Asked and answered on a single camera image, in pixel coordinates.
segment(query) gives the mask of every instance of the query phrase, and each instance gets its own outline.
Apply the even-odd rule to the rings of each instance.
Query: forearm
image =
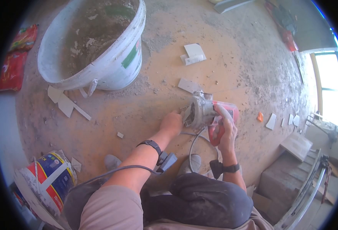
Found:
[[[165,130],[161,130],[148,140],[155,141],[163,151],[166,149],[172,138],[173,137]],[[130,156],[120,164],[119,168],[128,165],[142,165],[154,169],[158,158],[159,155],[153,147],[142,144],[132,151]],[[139,194],[150,174],[151,172],[143,168],[123,169],[115,172],[103,186],[121,185],[128,187]]]
[[[238,161],[236,159],[235,152],[224,152],[224,153],[221,153],[221,154],[222,154],[222,157],[223,157],[223,166],[224,167],[235,165],[235,164],[238,163]],[[234,173],[224,172],[223,181],[234,183],[234,184],[238,185],[239,187],[241,187],[244,191],[247,191],[243,177],[242,177],[239,170],[234,172]]]

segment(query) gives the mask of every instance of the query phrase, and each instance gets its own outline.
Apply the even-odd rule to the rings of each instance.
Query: power cord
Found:
[[[189,162],[190,162],[190,170],[191,170],[192,172],[193,172],[193,168],[192,168],[192,163],[191,163],[191,155],[192,155],[192,148],[193,148],[194,142],[197,140],[197,138],[198,138],[199,136],[202,137],[203,139],[207,140],[208,142],[210,142],[210,140],[208,140],[206,137],[204,137],[204,136],[201,135],[201,133],[205,130],[205,128],[206,128],[206,127],[204,127],[204,128],[203,128],[199,133],[197,133],[197,134],[192,133],[192,132],[181,132],[181,133],[180,133],[180,134],[188,134],[188,135],[193,135],[193,136],[195,136],[194,139],[193,139],[193,141],[192,141],[192,145],[191,145],[191,147],[190,147],[190,154],[189,154],[189,157],[188,157],[188,158],[189,158]],[[219,152],[217,151],[216,147],[214,147],[214,149],[216,150],[217,158],[219,158]],[[142,166],[142,165],[128,165],[128,166],[123,166],[123,167],[120,167],[120,168],[115,168],[115,169],[113,169],[113,170],[110,170],[110,171],[108,171],[108,172],[106,172],[106,173],[104,173],[104,174],[102,174],[102,175],[99,175],[99,176],[97,176],[97,177],[94,177],[94,178],[92,178],[92,179],[89,179],[89,180],[86,181],[86,182],[80,183],[80,184],[74,186],[73,188],[69,189],[68,193],[70,193],[70,192],[73,191],[74,189],[76,189],[76,188],[78,188],[78,187],[80,187],[80,186],[82,186],[82,185],[84,185],[84,184],[87,184],[87,183],[92,182],[92,181],[94,181],[94,180],[96,180],[96,179],[99,179],[99,178],[101,178],[101,177],[105,177],[105,176],[107,176],[107,175],[109,175],[109,174],[111,174],[111,173],[114,173],[114,172],[116,172],[116,171],[123,170],[123,169],[126,169],[126,168],[143,168],[143,169],[146,169],[146,170],[152,172],[153,174],[157,174],[157,175],[158,175],[158,174],[162,174],[162,172],[155,172],[155,171],[152,170],[151,168],[148,168],[148,167],[145,167],[145,166]]]

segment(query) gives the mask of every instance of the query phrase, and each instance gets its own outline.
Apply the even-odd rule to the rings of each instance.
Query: red and blue label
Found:
[[[37,159],[38,180],[42,184],[57,168],[64,163],[56,153],[52,152]],[[35,164],[32,163],[27,167],[34,176]],[[58,209],[63,209],[63,202],[70,188],[74,186],[74,178],[69,168],[66,168],[46,189],[47,193],[52,197]]]

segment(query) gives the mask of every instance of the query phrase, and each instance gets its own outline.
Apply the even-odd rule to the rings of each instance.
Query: angle grinder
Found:
[[[236,122],[239,110],[235,104],[213,100],[212,94],[202,91],[194,92],[190,105],[185,107],[183,122],[186,127],[200,129],[208,127],[210,143],[213,146],[220,144],[220,139],[225,133],[222,125],[223,119],[214,109],[214,104],[223,106]]]

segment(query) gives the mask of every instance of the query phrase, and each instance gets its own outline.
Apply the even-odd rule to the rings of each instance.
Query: grey sneaker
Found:
[[[105,168],[107,171],[116,169],[122,162],[116,156],[108,154],[104,158]]]
[[[192,164],[193,172],[198,173],[199,168],[201,167],[201,157],[197,154],[192,154],[191,164]],[[186,159],[180,166],[178,176],[185,174],[185,173],[191,173],[191,172],[192,171],[190,169],[190,161],[189,161],[189,156],[188,156],[188,159]]]

